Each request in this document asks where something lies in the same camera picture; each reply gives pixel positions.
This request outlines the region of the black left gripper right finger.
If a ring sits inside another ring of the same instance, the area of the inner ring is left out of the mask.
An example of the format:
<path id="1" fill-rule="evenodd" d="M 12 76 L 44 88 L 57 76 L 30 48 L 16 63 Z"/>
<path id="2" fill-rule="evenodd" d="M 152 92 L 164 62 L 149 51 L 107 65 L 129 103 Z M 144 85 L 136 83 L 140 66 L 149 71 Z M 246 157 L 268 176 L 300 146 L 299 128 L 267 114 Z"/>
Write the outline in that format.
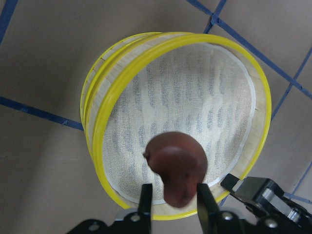
<path id="1" fill-rule="evenodd" d="M 204 183 L 197 184 L 197 215 L 204 234 L 216 234 L 216 215 L 219 207 L 209 189 Z"/>

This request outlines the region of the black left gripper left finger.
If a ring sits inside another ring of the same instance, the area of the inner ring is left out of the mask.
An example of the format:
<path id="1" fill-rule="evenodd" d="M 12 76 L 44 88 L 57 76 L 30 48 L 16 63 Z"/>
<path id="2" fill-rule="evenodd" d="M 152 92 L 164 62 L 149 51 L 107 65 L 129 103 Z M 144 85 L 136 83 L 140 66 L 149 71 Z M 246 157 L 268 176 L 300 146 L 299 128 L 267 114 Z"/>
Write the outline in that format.
<path id="1" fill-rule="evenodd" d="M 153 199 L 153 185 L 143 184 L 141 187 L 141 195 L 137 213 L 140 216 L 140 234 L 151 233 L 151 208 Z"/>

